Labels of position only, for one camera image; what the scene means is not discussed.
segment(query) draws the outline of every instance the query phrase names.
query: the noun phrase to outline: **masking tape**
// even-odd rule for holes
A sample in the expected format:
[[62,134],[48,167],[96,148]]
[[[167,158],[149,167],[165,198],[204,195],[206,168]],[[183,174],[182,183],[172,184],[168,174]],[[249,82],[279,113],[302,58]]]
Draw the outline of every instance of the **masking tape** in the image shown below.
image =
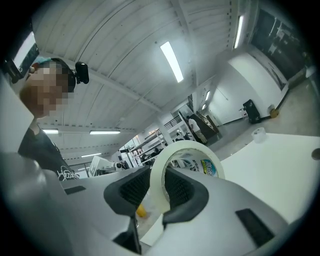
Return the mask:
[[[165,173],[167,165],[173,160],[192,162],[198,165],[195,171],[202,172],[203,175],[225,178],[220,160],[207,146],[193,140],[180,140],[170,144],[158,155],[150,174],[151,198],[162,213],[170,210],[170,204],[166,198]],[[209,170],[210,167],[206,167],[206,164],[210,162],[213,164],[214,170]]]

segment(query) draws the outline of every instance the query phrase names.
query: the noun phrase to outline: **black machine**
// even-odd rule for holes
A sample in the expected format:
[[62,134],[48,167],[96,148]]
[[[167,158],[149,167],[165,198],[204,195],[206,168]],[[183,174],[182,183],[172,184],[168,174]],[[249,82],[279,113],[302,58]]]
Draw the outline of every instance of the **black machine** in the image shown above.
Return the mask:
[[247,112],[249,122],[251,124],[257,124],[261,122],[260,113],[256,108],[252,99],[249,99],[246,103],[243,103],[243,110]]

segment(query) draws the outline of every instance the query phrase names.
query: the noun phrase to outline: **yellow object on floor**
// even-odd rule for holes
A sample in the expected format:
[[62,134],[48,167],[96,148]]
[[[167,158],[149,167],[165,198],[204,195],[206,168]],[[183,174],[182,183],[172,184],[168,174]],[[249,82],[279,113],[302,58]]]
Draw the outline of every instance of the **yellow object on floor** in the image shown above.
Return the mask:
[[271,118],[276,118],[279,115],[279,110],[278,109],[272,109],[270,111],[270,117]]
[[136,214],[139,215],[139,217],[145,217],[147,215],[147,212],[142,204],[139,205],[138,209],[136,210]]

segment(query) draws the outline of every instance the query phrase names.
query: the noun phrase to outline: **tape roll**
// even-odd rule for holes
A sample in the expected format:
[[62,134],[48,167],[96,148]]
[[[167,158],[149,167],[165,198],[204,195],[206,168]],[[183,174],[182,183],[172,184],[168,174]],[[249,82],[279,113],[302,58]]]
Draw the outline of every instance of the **tape roll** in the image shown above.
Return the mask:
[[194,171],[203,172],[203,175],[225,178],[220,160],[207,146],[193,140],[180,140],[170,144],[158,155],[150,174],[151,198],[162,213],[170,210],[165,189],[165,173],[167,165],[174,160],[193,161],[199,167]]
[[253,138],[255,143],[262,143],[267,138],[267,134],[266,134],[265,128],[263,128],[263,127],[255,129],[251,133],[251,136],[252,136],[252,138]]

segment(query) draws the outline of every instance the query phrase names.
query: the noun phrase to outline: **ceiling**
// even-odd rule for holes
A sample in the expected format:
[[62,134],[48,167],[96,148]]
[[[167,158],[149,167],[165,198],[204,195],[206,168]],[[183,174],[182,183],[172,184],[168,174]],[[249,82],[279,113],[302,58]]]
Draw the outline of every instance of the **ceiling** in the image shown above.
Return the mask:
[[[67,163],[113,154],[159,114],[184,101],[215,75],[216,55],[230,51],[237,25],[233,0],[53,0],[32,17],[40,54],[72,68],[89,67],[63,110],[39,120]],[[177,80],[160,46],[169,41],[184,80]],[[89,135],[90,130],[120,130]]]

